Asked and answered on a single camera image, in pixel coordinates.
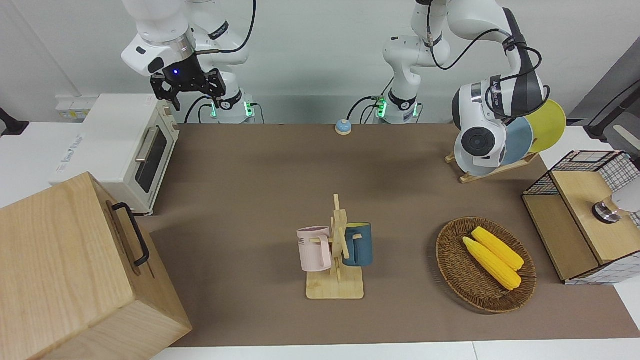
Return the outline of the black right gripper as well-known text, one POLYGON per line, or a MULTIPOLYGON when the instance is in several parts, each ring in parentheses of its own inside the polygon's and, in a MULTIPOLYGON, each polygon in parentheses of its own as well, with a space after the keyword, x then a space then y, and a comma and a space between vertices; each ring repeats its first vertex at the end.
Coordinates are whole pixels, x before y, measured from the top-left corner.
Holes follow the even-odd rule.
POLYGON ((226 83, 219 68, 203 71, 198 55, 192 54, 156 72, 150 77, 150 85, 158 100, 171 101, 177 112, 181 111, 180 92, 200 92, 214 99, 214 107, 221 108, 227 93, 226 83))

